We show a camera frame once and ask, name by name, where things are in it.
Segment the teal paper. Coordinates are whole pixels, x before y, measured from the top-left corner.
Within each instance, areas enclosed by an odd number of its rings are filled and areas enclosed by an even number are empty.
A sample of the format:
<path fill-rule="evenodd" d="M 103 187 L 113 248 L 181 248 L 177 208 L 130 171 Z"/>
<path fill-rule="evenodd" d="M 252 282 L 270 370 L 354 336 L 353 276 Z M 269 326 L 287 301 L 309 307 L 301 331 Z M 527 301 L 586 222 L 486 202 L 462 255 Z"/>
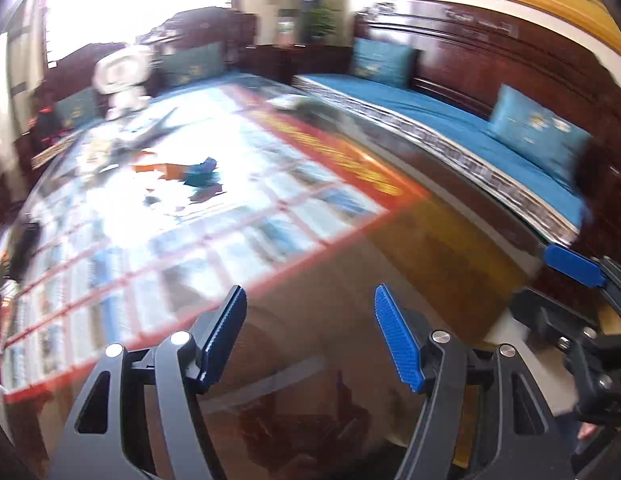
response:
<path fill-rule="evenodd" d="M 212 157 L 207 157 L 199 165 L 187 166 L 182 173 L 182 180 L 185 185 L 192 186 L 192 188 L 209 188 L 219 181 L 216 167 L 216 160 Z"/>

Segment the blue embroidered pillow near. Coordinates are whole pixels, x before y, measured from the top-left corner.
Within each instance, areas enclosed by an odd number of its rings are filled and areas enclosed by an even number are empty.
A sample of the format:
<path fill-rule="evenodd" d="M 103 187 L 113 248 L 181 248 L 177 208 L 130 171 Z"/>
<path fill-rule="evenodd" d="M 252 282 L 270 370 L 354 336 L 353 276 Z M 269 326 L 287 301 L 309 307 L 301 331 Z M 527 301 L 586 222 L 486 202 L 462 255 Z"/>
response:
<path fill-rule="evenodd" d="M 569 188 L 591 140 L 584 129 L 502 84 L 489 117 L 489 135 Z"/>

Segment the blue embroidered pillow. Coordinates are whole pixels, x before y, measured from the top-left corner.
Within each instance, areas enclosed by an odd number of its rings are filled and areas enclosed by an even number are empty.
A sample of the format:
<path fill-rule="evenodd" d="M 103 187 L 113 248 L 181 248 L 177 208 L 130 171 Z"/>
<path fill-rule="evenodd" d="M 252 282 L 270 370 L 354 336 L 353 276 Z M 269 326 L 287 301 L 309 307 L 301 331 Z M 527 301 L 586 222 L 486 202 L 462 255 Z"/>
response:
<path fill-rule="evenodd" d="M 350 74 L 387 84 L 395 88 L 408 88 L 411 71 L 417 60 L 418 51 L 405 44 L 356 38 Z"/>
<path fill-rule="evenodd" d="M 569 188 L 591 140 L 584 129 L 502 84 L 489 117 L 489 135 Z"/>

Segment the university poster under glass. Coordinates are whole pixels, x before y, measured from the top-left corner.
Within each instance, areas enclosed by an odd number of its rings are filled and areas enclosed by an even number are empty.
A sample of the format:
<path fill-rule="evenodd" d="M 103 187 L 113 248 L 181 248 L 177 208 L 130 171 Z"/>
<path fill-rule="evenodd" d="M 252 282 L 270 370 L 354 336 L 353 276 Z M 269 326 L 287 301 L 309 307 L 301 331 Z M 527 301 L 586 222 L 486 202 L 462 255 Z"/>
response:
<path fill-rule="evenodd" d="M 141 347 L 211 309 L 234 284 L 262 287 L 420 202 L 425 189 L 344 136 L 303 122 L 324 102 L 253 76 L 164 96 L 177 129 L 111 152 L 113 122 L 79 131 L 25 203 L 41 236 L 2 289 L 0 382 L 19 402 L 62 385 L 112 342 Z M 219 181 L 138 174 L 217 162 Z"/>

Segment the black remote control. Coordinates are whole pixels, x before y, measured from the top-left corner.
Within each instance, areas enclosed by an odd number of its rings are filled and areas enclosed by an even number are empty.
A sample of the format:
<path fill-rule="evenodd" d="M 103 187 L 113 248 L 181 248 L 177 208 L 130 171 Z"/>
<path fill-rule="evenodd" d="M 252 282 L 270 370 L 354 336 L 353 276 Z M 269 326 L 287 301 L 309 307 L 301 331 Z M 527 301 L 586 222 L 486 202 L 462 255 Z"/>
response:
<path fill-rule="evenodd" d="M 10 250 L 8 278 L 17 282 L 22 280 L 39 244 L 40 236 L 41 224 L 38 221 L 29 221 L 20 226 Z"/>

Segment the dark wooden side sofa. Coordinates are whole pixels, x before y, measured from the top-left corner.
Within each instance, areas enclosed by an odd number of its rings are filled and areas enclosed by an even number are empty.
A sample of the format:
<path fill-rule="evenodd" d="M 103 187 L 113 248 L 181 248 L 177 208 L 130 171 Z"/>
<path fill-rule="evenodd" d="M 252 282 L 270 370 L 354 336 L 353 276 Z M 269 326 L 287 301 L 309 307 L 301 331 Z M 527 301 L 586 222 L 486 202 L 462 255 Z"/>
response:
<path fill-rule="evenodd" d="M 286 81 L 305 74 L 350 74 L 356 38 L 405 44 L 418 51 L 409 87 L 486 122 L 507 84 L 591 135 L 573 185 L 585 203 L 569 247 L 621 263 L 621 88 L 590 50 L 519 18 L 433 0 L 388 0 L 353 19 L 346 47 L 312 44 L 289 53 Z M 516 248 L 544 243 L 505 205 L 435 156 L 369 119 L 373 141 L 422 170 L 474 209 Z"/>

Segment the blue sofa seat cushion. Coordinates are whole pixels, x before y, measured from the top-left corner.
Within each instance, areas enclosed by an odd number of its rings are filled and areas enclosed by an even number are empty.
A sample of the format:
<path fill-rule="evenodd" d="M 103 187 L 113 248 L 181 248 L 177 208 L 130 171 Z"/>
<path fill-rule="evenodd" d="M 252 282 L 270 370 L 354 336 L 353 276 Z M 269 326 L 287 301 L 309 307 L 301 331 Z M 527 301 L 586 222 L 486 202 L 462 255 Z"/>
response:
<path fill-rule="evenodd" d="M 569 246 L 579 235 L 585 208 L 580 194 L 495 139 L 486 120 L 425 94 L 351 75 L 297 75 L 293 85 L 435 156 L 550 243 Z"/>

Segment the white bag with blue items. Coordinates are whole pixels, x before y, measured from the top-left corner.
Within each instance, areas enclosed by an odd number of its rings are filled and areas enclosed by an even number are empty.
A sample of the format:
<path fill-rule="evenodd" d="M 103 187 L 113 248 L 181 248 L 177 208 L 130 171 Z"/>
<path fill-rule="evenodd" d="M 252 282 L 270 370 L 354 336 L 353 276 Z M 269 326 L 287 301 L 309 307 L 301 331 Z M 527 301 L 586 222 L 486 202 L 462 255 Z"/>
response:
<path fill-rule="evenodd" d="M 149 148 L 156 139 L 167 136 L 177 129 L 170 123 L 175 112 L 173 108 L 163 115 L 138 113 L 117 119 L 113 122 L 111 152 L 120 154 Z"/>

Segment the teal pillow left back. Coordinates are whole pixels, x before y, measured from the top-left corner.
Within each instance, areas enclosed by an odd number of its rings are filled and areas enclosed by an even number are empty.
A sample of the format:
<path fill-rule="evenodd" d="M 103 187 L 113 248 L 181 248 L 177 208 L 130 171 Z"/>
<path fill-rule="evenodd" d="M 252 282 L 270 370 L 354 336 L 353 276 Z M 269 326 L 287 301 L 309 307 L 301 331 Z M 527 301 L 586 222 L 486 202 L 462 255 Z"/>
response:
<path fill-rule="evenodd" d="M 54 112 L 64 130 L 73 130 L 100 116 L 97 92 L 87 87 L 54 104 Z"/>

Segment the blue embroidered pillow far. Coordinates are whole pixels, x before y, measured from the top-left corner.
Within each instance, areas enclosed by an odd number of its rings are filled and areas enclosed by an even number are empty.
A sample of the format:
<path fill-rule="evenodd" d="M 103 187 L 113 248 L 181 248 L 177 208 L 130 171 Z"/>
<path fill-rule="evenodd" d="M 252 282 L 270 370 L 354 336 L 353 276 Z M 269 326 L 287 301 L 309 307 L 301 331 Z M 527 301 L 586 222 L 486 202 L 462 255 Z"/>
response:
<path fill-rule="evenodd" d="M 405 44 L 356 38 L 350 74 L 387 84 L 395 88 L 408 88 L 411 71 L 417 60 L 418 51 Z"/>

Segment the white toy robot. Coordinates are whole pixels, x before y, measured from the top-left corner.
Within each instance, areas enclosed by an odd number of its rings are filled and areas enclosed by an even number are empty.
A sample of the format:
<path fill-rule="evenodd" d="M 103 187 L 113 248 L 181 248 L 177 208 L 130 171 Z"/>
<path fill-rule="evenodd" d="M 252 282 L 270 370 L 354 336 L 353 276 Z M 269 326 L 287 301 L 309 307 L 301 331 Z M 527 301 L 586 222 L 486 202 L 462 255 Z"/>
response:
<path fill-rule="evenodd" d="M 150 96 L 144 84 L 151 75 L 152 60 L 150 47 L 128 44 L 97 63 L 92 85 L 109 98 L 106 120 L 120 119 L 148 106 Z"/>

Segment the dark wooden back sofa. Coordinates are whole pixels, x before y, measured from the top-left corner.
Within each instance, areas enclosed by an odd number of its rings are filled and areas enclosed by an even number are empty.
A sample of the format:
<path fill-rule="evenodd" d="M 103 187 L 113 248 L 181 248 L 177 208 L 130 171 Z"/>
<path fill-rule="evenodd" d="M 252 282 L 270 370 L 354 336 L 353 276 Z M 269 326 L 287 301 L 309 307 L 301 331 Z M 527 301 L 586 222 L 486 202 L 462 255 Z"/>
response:
<path fill-rule="evenodd" d="M 20 162 L 37 171 L 79 128 L 237 72 L 257 29 L 254 13 L 208 6 L 181 11 L 132 44 L 87 44 L 64 56 L 44 71 L 32 93 L 35 117 Z"/>

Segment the potted green plant corner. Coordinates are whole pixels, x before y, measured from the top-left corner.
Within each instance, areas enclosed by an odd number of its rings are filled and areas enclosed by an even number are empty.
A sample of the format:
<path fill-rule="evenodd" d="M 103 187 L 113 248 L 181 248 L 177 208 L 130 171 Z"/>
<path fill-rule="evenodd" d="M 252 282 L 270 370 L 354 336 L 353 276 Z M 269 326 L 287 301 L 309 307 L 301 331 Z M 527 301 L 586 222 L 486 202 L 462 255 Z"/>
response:
<path fill-rule="evenodd" d="M 310 22 L 310 34 L 312 40 L 310 44 L 315 42 L 323 42 L 326 38 L 335 32 L 335 10 L 327 6 L 318 6 L 312 10 L 312 21 Z"/>

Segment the black tower speaker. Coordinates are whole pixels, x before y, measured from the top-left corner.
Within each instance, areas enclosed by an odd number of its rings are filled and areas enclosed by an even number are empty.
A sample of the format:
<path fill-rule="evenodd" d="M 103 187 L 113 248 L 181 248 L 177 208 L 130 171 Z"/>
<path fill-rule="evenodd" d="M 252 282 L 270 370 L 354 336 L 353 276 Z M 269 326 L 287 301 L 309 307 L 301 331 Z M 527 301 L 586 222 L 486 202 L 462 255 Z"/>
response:
<path fill-rule="evenodd" d="M 321 0 L 302 0 L 300 8 L 300 39 L 302 44 L 309 44 L 312 40 L 311 21 L 312 10 L 321 6 Z"/>

